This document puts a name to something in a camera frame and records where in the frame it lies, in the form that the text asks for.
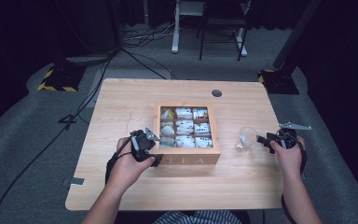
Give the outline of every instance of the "striped shirt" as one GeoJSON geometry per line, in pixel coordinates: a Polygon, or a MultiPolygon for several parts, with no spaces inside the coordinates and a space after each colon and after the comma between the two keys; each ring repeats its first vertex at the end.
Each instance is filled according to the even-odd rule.
{"type": "Polygon", "coordinates": [[[196,211],[193,216],[180,212],[167,212],[154,224],[241,224],[229,211],[196,211]]]}

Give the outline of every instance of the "wooden table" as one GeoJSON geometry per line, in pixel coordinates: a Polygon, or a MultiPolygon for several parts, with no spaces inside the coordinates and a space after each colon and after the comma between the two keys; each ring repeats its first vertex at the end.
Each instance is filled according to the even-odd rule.
{"type": "Polygon", "coordinates": [[[212,103],[222,155],[216,165],[160,165],[147,169],[124,194],[120,210],[280,208],[282,171],[276,155],[255,143],[247,153],[234,146],[242,126],[262,136],[279,130],[260,83],[154,79],[103,82],[66,200],[69,210],[89,210],[104,186],[107,161],[117,140],[134,130],[153,130],[155,102],[212,103]],[[212,96],[220,90],[221,97],[212,96]]]}

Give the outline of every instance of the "person's right hand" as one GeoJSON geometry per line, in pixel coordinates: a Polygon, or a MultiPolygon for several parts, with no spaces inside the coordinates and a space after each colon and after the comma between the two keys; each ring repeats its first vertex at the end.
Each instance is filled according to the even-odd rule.
{"type": "MultiPolygon", "coordinates": [[[[304,149],[304,139],[300,136],[297,137],[298,142],[300,142],[304,149]]],[[[269,143],[271,147],[276,151],[278,155],[278,162],[282,168],[283,175],[291,177],[300,177],[300,167],[301,167],[301,149],[296,144],[294,147],[289,149],[282,148],[277,142],[271,141],[269,143]]]]}

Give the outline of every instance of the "chair leg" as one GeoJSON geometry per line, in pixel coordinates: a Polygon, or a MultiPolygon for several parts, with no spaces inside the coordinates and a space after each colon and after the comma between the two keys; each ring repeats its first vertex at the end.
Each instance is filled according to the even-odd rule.
{"type": "Polygon", "coordinates": [[[241,59],[243,46],[245,45],[246,33],[248,32],[248,29],[247,29],[247,28],[244,28],[243,30],[244,30],[244,32],[243,32],[243,38],[242,38],[241,47],[240,47],[240,54],[238,55],[238,60],[237,60],[238,62],[239,62],[240,59],[241,59]]]}
{"type": "Polygon", "coordinates": [[[201,48],[200,48],[200,61],[202,60],[203,41],[205,35],[205,27],[201,28],[201,48]]]}

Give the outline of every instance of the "white desk frame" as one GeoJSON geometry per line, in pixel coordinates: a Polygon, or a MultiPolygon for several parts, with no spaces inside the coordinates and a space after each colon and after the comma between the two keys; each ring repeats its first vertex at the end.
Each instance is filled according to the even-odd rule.
{"type": "MultiPolygon", "coordinates": [[[[173,31],[173,40],[172,40],[172,49],[171,52],[176,54],[179,52],[179,33],[180,33],[180,16],[202,16],[203,11],[203,2],[187,2],[182,0],[176,0],[176,8],[175,8],[175,28],[173,31]]],[[[247,9],[250,6],[250,1],[248,1],[245,6],[243,6],[243,13],[247,13],[247,9]]],[[[240,30],[237,32],[237,35],[235,36],[235,39],[238,44],[238,49],[241,48],[241,42],[242,42],[242,34],[243,29],[240,28],[240,30]]],[[[248,52],[246,51],[246,48],[243,47],[241,56],[246,57],[248,55],[248,52]]]]}

